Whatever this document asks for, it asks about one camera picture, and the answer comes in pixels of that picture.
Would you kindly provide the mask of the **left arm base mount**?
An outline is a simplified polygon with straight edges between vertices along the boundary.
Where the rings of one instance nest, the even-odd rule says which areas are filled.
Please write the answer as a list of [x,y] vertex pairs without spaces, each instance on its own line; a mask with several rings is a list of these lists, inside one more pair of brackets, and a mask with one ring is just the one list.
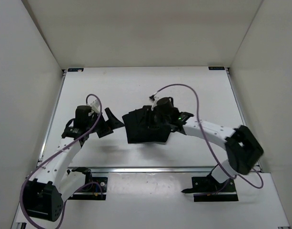
[[108,187],[108,177],[95,175],[91,169],[86,167],[75,167],[70,172],[79,172],[85,176],[85,185],[87,186],[80,188],[78,192],[75,192],[69,200],[106,200],[106,193]]

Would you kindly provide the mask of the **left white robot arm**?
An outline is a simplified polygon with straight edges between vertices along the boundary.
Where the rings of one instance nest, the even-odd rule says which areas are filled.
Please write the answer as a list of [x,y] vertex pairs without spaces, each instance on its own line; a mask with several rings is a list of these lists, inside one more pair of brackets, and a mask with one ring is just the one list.
[[75,117],[65,125],[55,157],[40,165],[23,188],[20,205],[25,215],[55,222],[66,200],[77,189],[91,188],[93,178],[90,169],[76,167],[69,170],[68,167],[90,134],[96,133],[101,138],[124,127],[109,108],[104,111],[107,120],[94,105],[76,108]]

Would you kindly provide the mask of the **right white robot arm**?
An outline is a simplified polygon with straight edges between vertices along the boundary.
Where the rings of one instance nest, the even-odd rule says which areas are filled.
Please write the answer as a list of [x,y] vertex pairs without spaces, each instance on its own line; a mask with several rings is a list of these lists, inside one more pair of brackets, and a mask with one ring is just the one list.
[[164,97],[142,109],[149,129],[167,127],[171,132],[205,140],[217,163],[207,178],[207,187],[212,191],[218,191],[228,179],[248,175],[264,153],[247,126],[230,128],[203,121],[198,115],[179,111],[171,97]]

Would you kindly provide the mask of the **black pleated skirt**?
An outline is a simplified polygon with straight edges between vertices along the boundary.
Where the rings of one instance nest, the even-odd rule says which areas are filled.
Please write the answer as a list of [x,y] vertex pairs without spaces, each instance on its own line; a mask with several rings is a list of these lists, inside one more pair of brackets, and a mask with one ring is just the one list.
[[122,119],[128,144],[166,143],[171,133],[169,126],[155,124],[155,113],[151,105],[128,112]]

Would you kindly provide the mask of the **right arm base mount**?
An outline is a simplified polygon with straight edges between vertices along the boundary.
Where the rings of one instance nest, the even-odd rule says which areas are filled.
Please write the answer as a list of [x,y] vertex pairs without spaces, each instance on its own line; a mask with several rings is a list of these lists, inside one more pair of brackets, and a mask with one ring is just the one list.
[[223,183],[216,181],[211,175],[192,177],[192,187],[181,191],[183,194],[193,194],[194,202],[237,202],[239,201],[233,179]]

